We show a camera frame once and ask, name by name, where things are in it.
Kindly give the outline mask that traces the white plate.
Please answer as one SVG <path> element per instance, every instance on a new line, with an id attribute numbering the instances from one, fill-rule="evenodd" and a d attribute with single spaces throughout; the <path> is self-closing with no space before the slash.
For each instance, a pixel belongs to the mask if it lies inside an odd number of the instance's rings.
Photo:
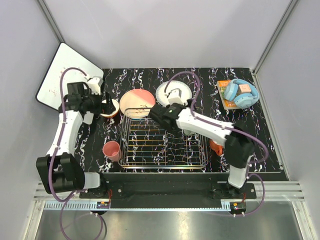
<path id="1" fill-rule="evenodd" d="M 187 106 L 189 104 L 188 101 L 193 97 L 192 91 L 187 84 L 178 80 L 172 80 L 169 85 L 168 81 L 166 81 L 156 89 L 155 96 L 158 103 L 163 107 L 170 106 L 167 97 L 169 92 L 176 88 L 181 90 L 181 100 L 183 101 L 183 106 Z"/>

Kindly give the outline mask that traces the metal wire dish rack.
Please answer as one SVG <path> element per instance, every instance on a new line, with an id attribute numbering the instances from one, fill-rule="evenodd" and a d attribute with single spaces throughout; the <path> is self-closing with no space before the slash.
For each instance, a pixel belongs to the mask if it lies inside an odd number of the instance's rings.
<path id="1" fill-rule="evenodd" d="M 182 130 L 170 133 L 148 117 L 148 108 L 127 108 L 121 127 L 121 158 L 125 169 L 200 170 L 208 164 L 207 139 Z"/>

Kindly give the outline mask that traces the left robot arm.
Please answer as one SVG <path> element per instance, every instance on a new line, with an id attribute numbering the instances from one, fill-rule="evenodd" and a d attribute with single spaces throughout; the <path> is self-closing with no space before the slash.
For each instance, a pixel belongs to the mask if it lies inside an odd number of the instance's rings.
<path id="1" fill-rule="evenodd" d="M 90 189 L 97 198 L 108 193 L 101 174 L 84 172 L 75 159 L 75 144 L 82 124 L 90 125 L 94 115 L 110 110 L 103 103 L 100 77 L 67 84 L 63 103 L 58 107 L 59 123 L 47 154 L 36 160 L 36 169 L 48 194 Z"/>

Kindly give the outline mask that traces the orange bowl white inside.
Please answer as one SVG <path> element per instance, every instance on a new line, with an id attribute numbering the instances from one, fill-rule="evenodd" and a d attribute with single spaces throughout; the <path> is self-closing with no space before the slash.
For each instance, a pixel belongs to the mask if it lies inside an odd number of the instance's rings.
<path id="1" fill-rule="evenodd" d="M 107 104 L 106 111 L 100 113 L 100 115 L 104 118 L 113 118 L 115 117 L 119 110 L 120 110 L 120 105 L 117 100 L 111 99 L 111 102 L 107 102 L 106 100 L 102 101 L 103 104 Z"/>

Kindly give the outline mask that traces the pink floral plate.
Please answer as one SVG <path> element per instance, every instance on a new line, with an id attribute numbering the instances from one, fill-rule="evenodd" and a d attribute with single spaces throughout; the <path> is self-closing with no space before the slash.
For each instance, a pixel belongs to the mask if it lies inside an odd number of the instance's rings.
<path id="1" fill-rule="evenodd" d="M 145 89 L 127 91 L 120 99 L 119 108 L 128 118 L 144 118 L 156 104 L 154 95 Z"/>

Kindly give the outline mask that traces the green celadon bowl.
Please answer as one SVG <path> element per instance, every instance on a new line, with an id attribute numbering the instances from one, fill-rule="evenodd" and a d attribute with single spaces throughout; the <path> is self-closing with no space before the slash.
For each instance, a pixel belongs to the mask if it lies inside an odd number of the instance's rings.
<path id="1" fill-rule="evenodd" d="M 184 129 L 184 130 L 183 130 L 183 133 L 184 133 L 186 136 L 191 136 L 191 135 L 194 135 L 194 134 L 195 134 L 193 128 Z"/>

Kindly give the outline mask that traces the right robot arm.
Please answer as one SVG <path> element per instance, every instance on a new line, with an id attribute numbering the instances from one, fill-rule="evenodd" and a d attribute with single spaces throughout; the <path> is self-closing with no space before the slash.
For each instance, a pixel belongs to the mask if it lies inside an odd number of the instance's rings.
<path id="1" fill-rule="evenodd" d="M 222 146 L 224 158 L 229 163 L 228 195 L 236 199 L 244 194 L 248 162 L 255 148 L 248 133 L 231 122 L 201 115 L 178 103 L 169 107 L 155 104 L 148 116 L 170 133 L 178 130 L 192 132 Z"/>

